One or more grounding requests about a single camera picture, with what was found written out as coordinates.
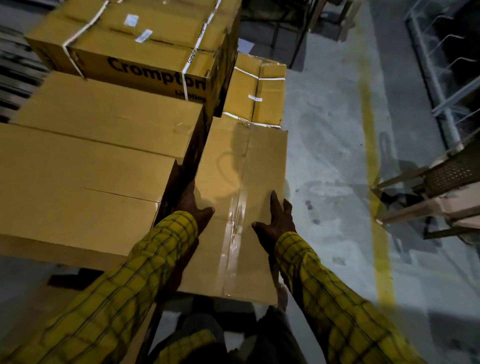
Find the checkered sleeve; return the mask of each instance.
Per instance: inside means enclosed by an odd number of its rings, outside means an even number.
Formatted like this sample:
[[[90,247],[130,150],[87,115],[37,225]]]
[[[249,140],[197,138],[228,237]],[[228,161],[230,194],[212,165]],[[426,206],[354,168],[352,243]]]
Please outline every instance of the checkered sleeve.
[[[198,237],[193,216],[159,222],[121,266],[101,275],[28,343],[1,363],[119,363],[176,262]]]
[[[294,232],[275,245],[280,272],[329,363],[425,363],[373,305],[320,263]]]

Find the gray floor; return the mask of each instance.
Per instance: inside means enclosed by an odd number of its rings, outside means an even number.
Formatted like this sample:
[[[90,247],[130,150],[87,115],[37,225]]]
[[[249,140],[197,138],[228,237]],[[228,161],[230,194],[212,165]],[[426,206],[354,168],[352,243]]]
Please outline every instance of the gray floor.
[[[285,196],[293,204],[297,230],[323,264],[375,303],[360,59],[368,62],[380,176],[428,165],[444,152],[403,23],[407,6],[405,0],[366,1],[346,43],[309,34],[297,65],[303,71],[287,74]],[[280,49],[287,48],[286,42],[279,42]],[[254,53],[267,51],[261,49],[266,44]],[[396,301],[393,319],[428,362],[478,363],[478,255],[456,238],[424,241],[421,228],[420,221],[387,229]],[[56,269],[1,258],[3,334],[26,293]],[[265,308],[255,310],[260,316]],[[156,341],[174,329],[178,315],[165,313]],[[292,297],[288,316],[307,361],[322,362],[320,347]],[[229,333],[227,342],[236,347],[242,337]]]

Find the hand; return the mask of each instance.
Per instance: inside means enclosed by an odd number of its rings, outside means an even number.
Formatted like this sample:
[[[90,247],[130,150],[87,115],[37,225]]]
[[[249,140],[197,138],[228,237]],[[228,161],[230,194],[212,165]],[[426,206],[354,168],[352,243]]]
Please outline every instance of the hand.
[[[173,211],[186,211],[190,213],[197,222],[198,235],[200,235],[207,227],[208,222],[215,213],[215,209],[213,207],[207,207],[203,210],[200,210],[197,207],[195,196],[193,195],[194,190],[195,181],[192,181],[188,184],[185,191],[183,191],[183,193],[181,194],[179,203]]]
[[[270,213],[272,214],[272,222],[270,225],[262,222],[254,222],[253,230],[257,233],[258,240],[262,247],[269,255],[273,254],[275,243],[285,232],[295,230],[295,224],[292,218],[292,204],[287,200],[283,200],[283,209],[278,201],[275,191],[270,195]]]

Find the crompton logo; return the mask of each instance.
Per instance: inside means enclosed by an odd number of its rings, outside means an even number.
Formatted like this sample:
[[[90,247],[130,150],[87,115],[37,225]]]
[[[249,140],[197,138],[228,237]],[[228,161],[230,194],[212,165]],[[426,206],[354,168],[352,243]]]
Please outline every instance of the crompton logo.
[[[173,83],[174,81],[179,85],[183,85],[181,73],[175,72],[171,74],[170,72],[160,72],[159,70],[151,70],[146,67],[135,66],[134,64],[128,64],[124,61],[120,61],[114,57],[108,57],[107,62],[111,68],[118,72],[123,73],[133,73],[136,76],[143,76],[147,78],[153,78],[154,80],[163,81],[164,85]],[[185,82],[187,87],[195,87],[196,89],[206,90],[205,81],[193,80],[189,76],[185,76]]]

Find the right hand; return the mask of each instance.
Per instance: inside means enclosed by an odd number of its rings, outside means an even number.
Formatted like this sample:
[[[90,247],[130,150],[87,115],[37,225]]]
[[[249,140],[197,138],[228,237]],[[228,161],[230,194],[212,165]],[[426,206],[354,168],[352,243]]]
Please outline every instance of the right hand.
[[[272,191],[270,195],[270,213],[272,214],[270,225],[256,221],[252,223],[252,228],[255,230],[262,247],[269,255],[272,255],[280,236],[285,232],[297,231],[293,223],[292,204],[284,199],[282,209],[275,191]]]

